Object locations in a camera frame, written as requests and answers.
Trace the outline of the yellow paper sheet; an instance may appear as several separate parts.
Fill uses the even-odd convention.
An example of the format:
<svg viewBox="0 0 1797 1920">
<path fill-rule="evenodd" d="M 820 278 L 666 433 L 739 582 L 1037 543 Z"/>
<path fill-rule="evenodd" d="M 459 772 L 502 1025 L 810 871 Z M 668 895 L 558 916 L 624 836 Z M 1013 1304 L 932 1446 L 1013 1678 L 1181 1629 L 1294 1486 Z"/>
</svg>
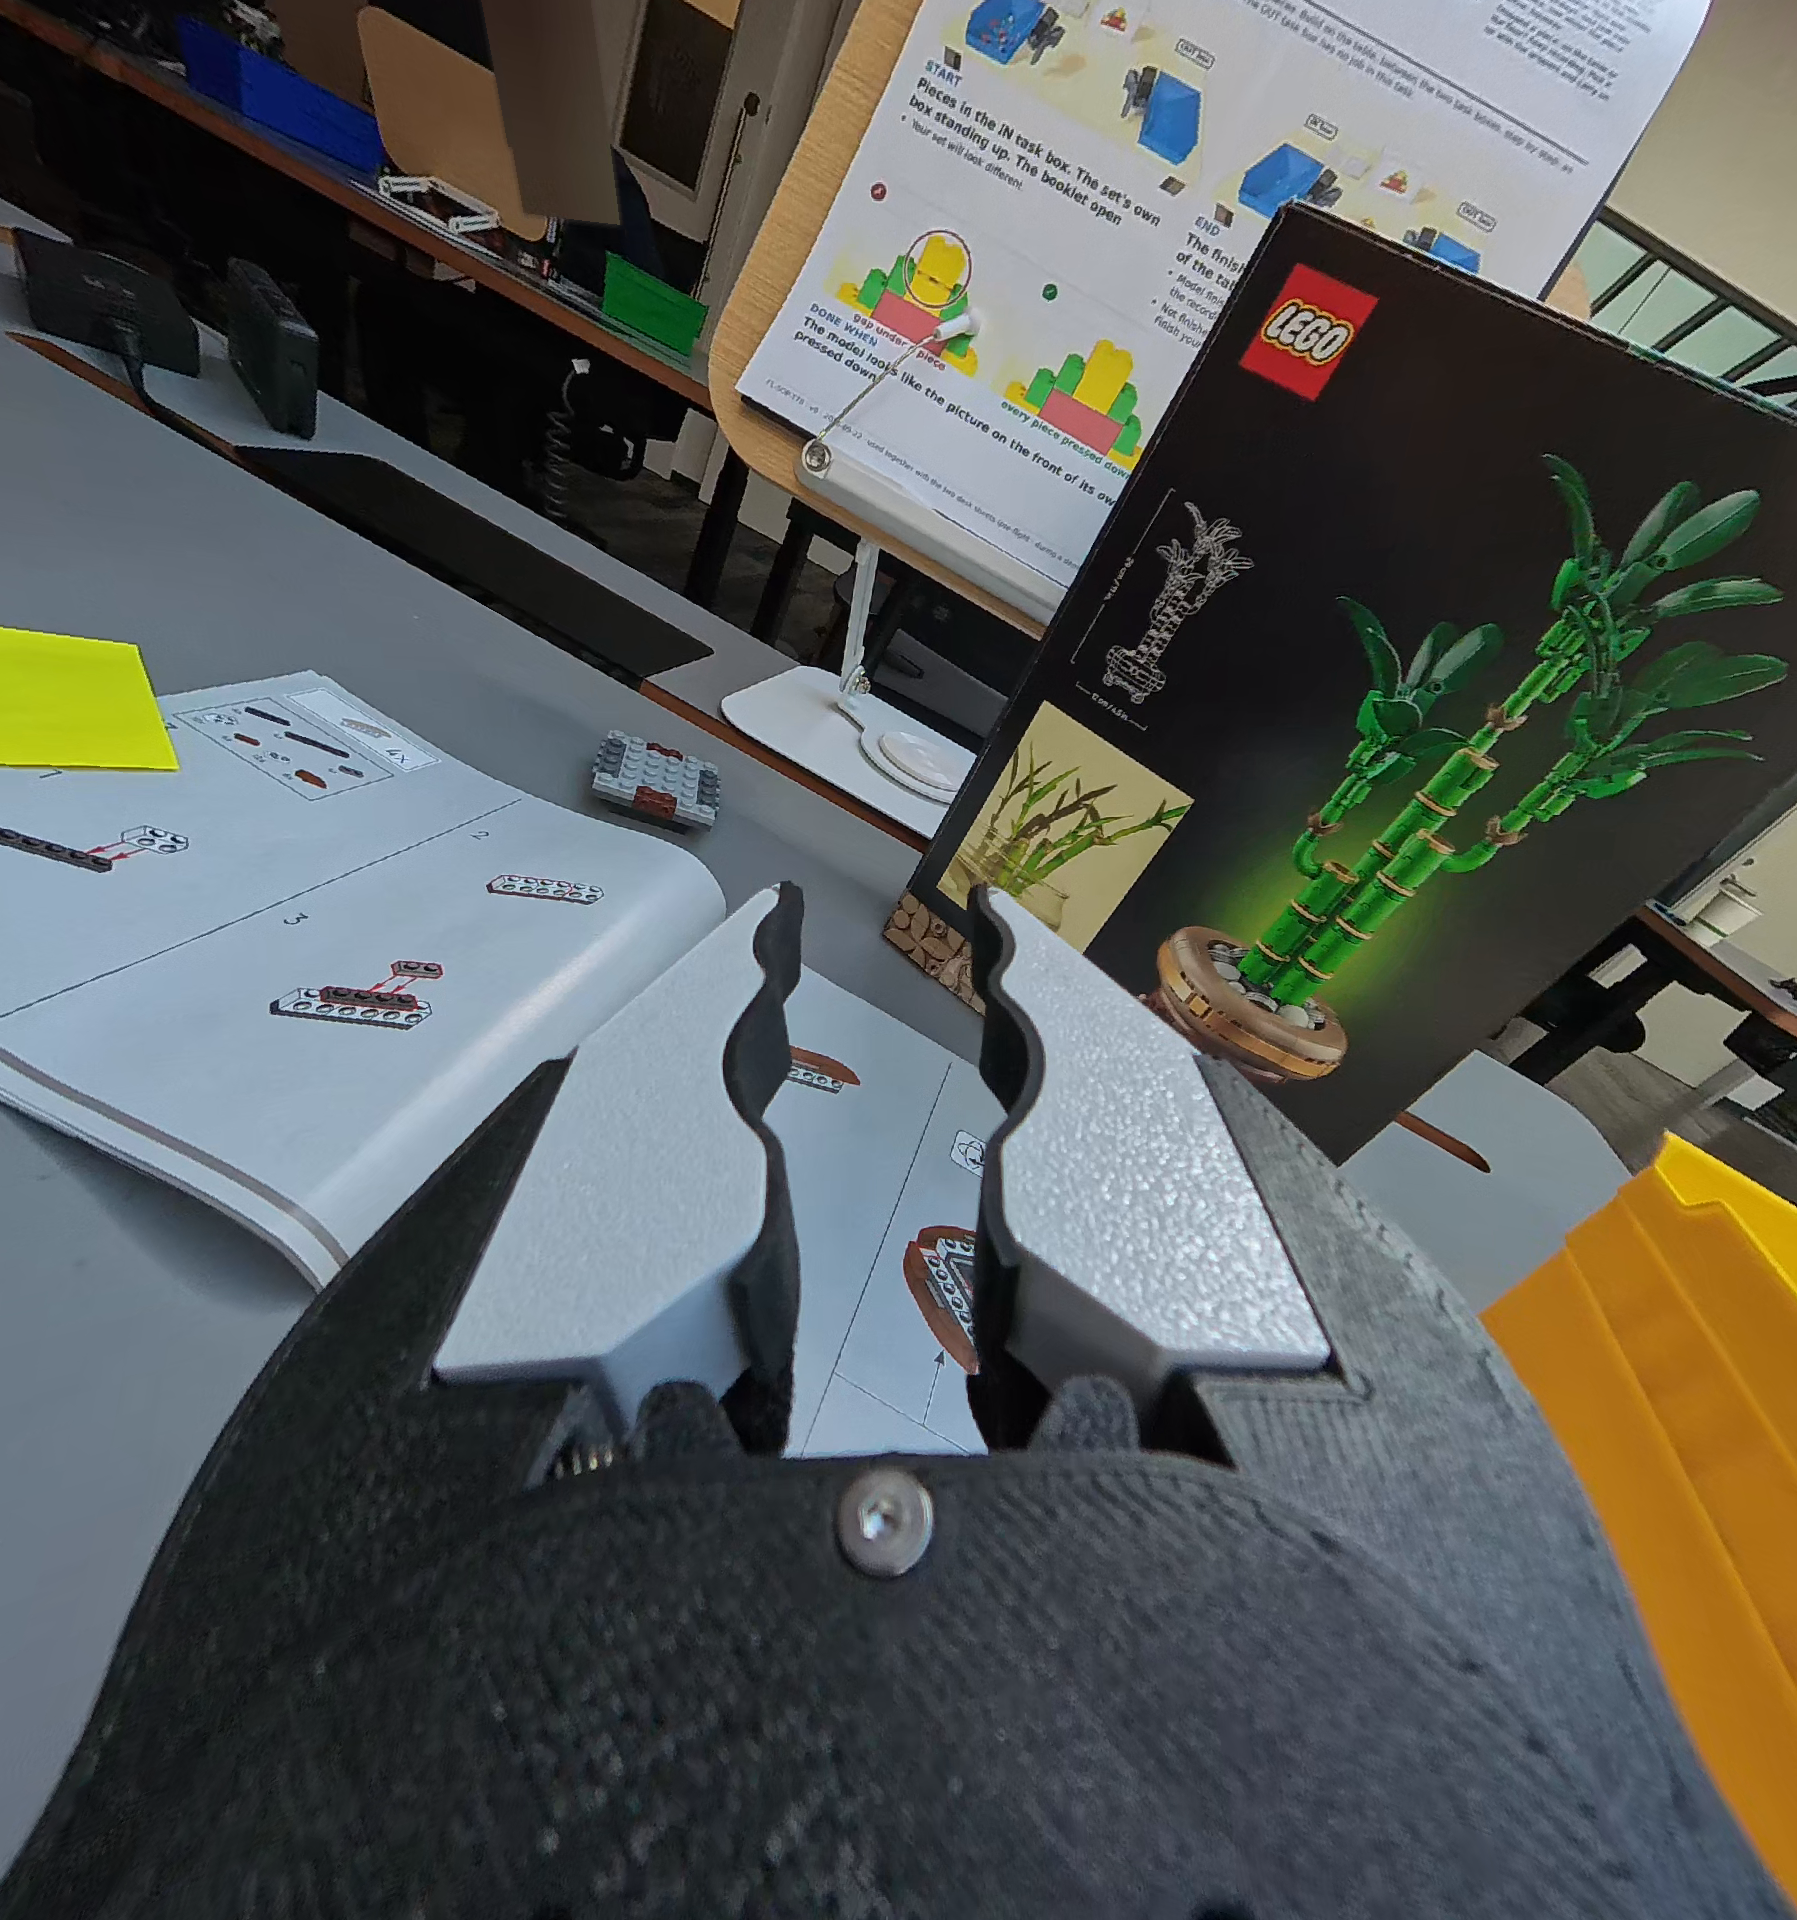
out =
<svg viewBox="0 0 1797 1920">
<path fill-rule="evenodd" d="M 0 765 L 178 769 L 138 647 L 0 629 Z"/>
</svg>

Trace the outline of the black rectangular device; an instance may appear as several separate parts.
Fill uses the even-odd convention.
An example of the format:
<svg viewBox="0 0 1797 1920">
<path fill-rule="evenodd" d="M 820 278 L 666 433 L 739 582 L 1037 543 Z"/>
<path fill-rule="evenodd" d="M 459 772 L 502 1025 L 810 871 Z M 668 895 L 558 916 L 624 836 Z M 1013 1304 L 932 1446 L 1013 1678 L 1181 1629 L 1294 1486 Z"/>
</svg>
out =
<svg viewBox="0 0 1797 1920">
<path fill-rule="evenodd" d="M 313 440 L 316 335 L 280 285 L 245 256 L 226 259 L 222 330 L 230 361 L 266 424 Z"/>
</svg>

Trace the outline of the black power adapter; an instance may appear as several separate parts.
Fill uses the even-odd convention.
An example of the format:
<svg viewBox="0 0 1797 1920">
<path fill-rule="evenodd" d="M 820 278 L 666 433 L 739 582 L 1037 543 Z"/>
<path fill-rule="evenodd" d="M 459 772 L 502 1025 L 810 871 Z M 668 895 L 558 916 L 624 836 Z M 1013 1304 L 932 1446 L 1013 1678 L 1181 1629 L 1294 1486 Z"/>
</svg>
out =
<svg viewBox="0 0 1797 1920">
<path fill-rule="evenodd" d="M 39 232 L 13 234 L 30 322 L 142 369 L 198 375 L 196 326 L 175 291 L 138 265 Z"/>
</svg>

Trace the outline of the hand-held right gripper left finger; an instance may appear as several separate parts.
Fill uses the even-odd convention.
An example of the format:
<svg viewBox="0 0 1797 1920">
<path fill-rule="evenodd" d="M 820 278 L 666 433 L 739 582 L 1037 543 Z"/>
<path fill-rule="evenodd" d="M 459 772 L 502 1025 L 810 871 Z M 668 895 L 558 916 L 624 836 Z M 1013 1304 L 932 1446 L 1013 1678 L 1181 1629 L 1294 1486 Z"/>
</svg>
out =
<svg viewBox="0 0 1797 1920">
<path fill-rule="evenodd" d="M 612 1433 L 664 1380 L 789 1437 L 800 1270 L 765 1111 L 804 896 L 767 885 L 575 1051 L 438 1348 L 446 1380 L 576 1379 Z"/>
</svg>

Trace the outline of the printed task instruction sheet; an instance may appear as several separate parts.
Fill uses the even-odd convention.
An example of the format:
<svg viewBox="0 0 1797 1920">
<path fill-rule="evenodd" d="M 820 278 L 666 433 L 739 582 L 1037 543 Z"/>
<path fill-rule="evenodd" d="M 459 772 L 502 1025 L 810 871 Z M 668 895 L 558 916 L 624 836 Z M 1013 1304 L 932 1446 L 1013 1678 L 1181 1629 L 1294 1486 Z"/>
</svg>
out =
<svg viewBox="0 0 1797 1920">
<path fill-rule="evenodd" d="M 737 390 L 1068 577 L 1282 206 L 1540 296 L 1704 17 L 921 3 Z"/>
</svg>

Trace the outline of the white truss frame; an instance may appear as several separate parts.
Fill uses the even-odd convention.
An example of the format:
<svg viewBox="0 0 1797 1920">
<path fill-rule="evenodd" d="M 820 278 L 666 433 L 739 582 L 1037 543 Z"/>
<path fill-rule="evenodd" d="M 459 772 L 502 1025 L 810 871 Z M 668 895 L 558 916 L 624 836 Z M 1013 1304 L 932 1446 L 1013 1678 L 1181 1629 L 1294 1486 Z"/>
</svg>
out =
<svg viewBox="0 0 1797 1920">
<path fill-rule="evenodd" d="M 490 206 L 455 191 L 443 179 L 382 173 L 375 191 L 384 204 L 453 240 L 488 241 L 492 234 L 502 234 L 502 217 Z"/>
</svg>

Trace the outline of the green storage bin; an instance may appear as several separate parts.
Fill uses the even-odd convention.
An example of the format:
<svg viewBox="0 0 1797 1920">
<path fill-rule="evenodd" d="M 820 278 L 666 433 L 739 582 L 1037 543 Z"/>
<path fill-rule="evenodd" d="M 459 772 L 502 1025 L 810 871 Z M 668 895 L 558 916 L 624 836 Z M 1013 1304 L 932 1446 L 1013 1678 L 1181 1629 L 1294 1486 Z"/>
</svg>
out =
<svg viewBox="0 0 1797 1920">
<path fill-rule="evenodd" d="M 703 300 L 639 267 L 618 251 L 605 255 L 602 310 L 621 330 L 677 355 L 691 355 L 707 320 Z"/>
</svg>

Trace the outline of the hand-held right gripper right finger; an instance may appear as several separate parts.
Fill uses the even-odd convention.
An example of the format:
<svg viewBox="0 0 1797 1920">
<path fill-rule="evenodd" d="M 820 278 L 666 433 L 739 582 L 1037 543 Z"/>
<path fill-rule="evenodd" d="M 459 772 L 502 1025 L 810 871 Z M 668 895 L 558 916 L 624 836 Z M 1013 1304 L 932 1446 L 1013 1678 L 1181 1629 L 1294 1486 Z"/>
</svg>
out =
<svg viewBox="0 0 1797 1920">
<path fill-rule="evenodd" d="M 987 1441 L 1020 1446 L 1080 1376 L 1152 1429 L 1186 1374 L 1321 1374 L 1325 1331 L 1207 1059 L 1000 887 L 969 905 L 1000 1106 L 974 1281 Z"/>
</svg>

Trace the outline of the yellow plastic bin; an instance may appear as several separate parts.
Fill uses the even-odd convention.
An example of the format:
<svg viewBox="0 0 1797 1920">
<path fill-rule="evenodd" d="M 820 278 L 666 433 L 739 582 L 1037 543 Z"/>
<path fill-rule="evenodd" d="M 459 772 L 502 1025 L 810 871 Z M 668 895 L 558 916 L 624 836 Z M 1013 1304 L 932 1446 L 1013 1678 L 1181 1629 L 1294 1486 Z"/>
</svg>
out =
<svg viewBox="0 0 1797 1920">
<path fill-rule="evenodd" d="M 1683 1139 L 1483 1310 L 1797 1904 L 1797 1208 Z"/>
</svg>

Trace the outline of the plywood chair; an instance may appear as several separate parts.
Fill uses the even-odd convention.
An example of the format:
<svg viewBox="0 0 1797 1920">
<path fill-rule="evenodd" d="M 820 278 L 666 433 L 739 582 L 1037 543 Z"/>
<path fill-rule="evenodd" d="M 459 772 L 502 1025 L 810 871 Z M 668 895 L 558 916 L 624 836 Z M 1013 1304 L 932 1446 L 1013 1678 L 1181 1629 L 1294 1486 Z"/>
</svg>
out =
<svg viewBox="0 0 1797 1920">
<path fill-rule="evenodd" d="M 549 218 L 528 210 L 494 73 L 376 5 L 355 15 L 382 142 L 396 172 L 438 177 L 492 208 L 528 241 Z"/>
</svg>

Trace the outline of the grey brown lego base assembly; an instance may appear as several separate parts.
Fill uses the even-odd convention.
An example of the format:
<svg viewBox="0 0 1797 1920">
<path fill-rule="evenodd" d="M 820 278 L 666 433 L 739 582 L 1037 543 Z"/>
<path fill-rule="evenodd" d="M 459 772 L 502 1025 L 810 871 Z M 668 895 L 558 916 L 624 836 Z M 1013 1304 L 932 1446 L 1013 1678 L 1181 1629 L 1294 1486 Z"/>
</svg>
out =
<svg viewBox="0 0 1797 1920">
<path fill-rule="evenodd" d="M 601 734 L 592 796 L 621 812 L 668 828 L 711 828 L 717 821 L 717 767 L 651 738 L 608 728 Z"/>
</svg>

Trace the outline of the wooden document stand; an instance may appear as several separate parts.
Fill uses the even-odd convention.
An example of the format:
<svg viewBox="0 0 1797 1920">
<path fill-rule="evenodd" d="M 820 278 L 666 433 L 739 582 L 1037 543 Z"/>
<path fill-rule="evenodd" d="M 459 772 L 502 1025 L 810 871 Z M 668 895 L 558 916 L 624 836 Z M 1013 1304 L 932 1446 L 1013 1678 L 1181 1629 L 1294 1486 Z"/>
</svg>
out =
<svg viewBox="0 0 1797 1920">
<path fill-rule="evenodd" d="M 755 473 L 783 487 L 792 507 L 826 517 L 857 540 L 842 668 L 832 673 L 800 664 L 746 684 L 720 698 L 720 715 L 739 732 L 743 745 L 760 745 L 787 762 L 789 772 L 812 776 L 834 798 L 848 798 L 857 811 L 895 829 L 913 846 L 928 841 L 952 796 L 913 779 L 913 772 L 940 772 L 959 785 L 974 755 L 888 708 L 870 690 L 863 633 L 878 559 L 909 563 L 918 577 L 961 592 L 1027 635 L 1044 631 L 1063 589 L 918 502 L 913 493 L 872 472 L 860 454 L 832 451 L 834 429 L 812 437 L 804 429 L 765 418 L 741 401 L 737 378 L 789 301 L 795 271 L 807 259 L 842 188 L 847 163 L 898 65 L 918 12 L 920 3 L 900 2 L 869 2 L 856 12 L 787 175 L 725 300 L 710 350 L 711 408 L 731 451 Z"/>
</svg>

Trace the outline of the blue storage bin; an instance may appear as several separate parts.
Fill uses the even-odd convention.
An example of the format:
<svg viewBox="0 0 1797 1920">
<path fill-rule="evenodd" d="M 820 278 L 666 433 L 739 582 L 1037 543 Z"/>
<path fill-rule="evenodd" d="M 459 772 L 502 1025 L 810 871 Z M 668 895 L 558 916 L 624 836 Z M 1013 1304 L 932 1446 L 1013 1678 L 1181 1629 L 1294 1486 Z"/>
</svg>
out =
<svg viewBox="0 0 1797 1920">
<path fill-rule="evenodd" d="M 270 132 L 283 132 L 322 157 L 365 173 L 386 161 L 370 110 L 299 76 L 294 69 L 196 15 L 175 18 L 187 78 L 203 99 L 236 110 Z"/>
</svg>

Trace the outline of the lego instruction booklet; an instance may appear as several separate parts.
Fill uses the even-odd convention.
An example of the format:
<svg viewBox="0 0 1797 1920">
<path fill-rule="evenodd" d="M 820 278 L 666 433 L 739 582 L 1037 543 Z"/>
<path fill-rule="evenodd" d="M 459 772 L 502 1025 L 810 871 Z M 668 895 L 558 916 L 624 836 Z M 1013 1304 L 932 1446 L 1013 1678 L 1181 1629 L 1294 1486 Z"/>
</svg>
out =
<svg viewBox="0 0 1797 1920">
<path fill-rule="evenodd" d="M 174 767 L 0 765 L 0 1099 L 224 1211 L 311 1285 L 515 1086 L 780 875 L 576 812 L 328 677 L 166 697 Z M 805 890 L 769 1120 L 804 1241 L 790 1452 L 975 1452 L 904 1264 L 966 1260 L 977 1073 Z"/>
</svg>

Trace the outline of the black lego set box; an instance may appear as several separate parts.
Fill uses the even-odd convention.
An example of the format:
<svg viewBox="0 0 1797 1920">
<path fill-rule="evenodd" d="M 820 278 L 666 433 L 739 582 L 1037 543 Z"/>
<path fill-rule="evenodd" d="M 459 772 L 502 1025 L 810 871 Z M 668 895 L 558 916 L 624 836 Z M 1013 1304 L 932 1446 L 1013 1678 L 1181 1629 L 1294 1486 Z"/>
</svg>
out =
<svg viewBox="0 0 1797 1920">
<path fill-rule="evenodd" d="M 977 887 L 1334 1161 L 1797 799 L 1797 413 L 1286 210 L 885 940 Z"/>
</svg>

